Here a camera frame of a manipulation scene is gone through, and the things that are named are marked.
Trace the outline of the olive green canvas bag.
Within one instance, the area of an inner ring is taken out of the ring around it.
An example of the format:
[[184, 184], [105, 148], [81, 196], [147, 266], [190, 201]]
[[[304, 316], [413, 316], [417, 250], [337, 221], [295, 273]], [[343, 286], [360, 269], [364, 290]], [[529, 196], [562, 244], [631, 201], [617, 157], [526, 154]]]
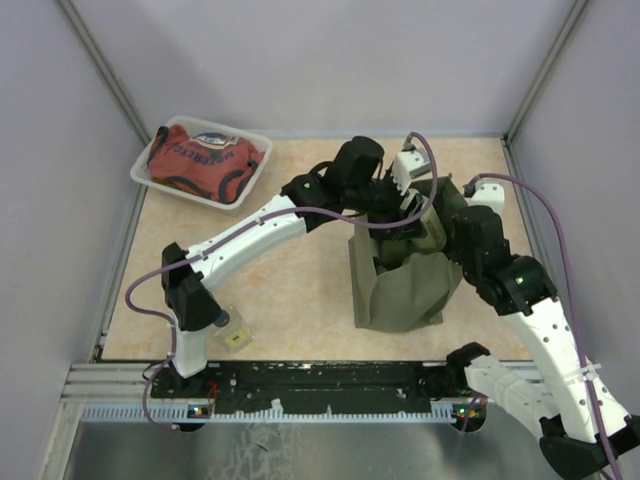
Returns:
[[382, 333], [406, 333], [442, 322], [442, 311], [462, 281], [446, 256], [451, 215], [467, 205], [451, 178], [440, 177], [433, 205], [446, 232], [440, 252], [414, 251], [409, 237], [378, 238], [356, 226], [349, 240], [354, 323]]

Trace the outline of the green bottle white cap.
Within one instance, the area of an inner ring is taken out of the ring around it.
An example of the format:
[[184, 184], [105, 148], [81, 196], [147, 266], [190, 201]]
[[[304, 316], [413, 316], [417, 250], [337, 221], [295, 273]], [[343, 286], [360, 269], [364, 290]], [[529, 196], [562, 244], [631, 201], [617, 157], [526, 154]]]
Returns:
[[[421, 211], [428, 198], [422, 195], [417, 189], [408, 190], [408, 203], [406, 213], [408, 216]], [[447, 237], [442, 222], [437, 214], [434, 205], [420, 217], [418, 229], [411, 233], [409, 237], [414, 251], [429, 254], [440, 252], [444, 249]]]

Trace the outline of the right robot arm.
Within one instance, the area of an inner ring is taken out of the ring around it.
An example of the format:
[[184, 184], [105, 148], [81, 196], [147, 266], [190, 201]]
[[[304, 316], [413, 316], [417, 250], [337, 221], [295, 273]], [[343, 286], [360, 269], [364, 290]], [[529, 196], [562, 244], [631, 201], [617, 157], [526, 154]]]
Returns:
[[531, 256], [511, 252], [501, 217], [467, 206], [452, 218], [449, 256], [464, 279], [518, 335], [543, 386], [535, 386], [478, 343], [447, 357], [448, 387], [494, 400], [538, 441], [563, 479], [585, 479], [612, 467], [639, 445], [639, 419], [604, 385], [596, 367], [579, 358], [578, 344], [558, 291]]

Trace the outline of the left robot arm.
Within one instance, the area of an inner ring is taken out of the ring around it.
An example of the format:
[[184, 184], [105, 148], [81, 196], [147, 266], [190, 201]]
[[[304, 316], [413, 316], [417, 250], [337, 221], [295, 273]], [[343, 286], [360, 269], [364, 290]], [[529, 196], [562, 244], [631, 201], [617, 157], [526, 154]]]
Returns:
[[161, 283], [176, 323], [170, 360], [176, 389], [189, 397], [206, 389], [208, 329], [230, 321], [212, 291], [237, 270], [333, 220], [384, 234], [419, 220], [431, 202], [411, 199], [409, 188], [418, 177], [437, 170], [430, 145], [411, 132], [387, 169], [383, 158], [378, 142], [355, 136], [332, 160], [295, 176], [266, 205], [225, 232], [186, 250], [177, 244], [164, 249]]

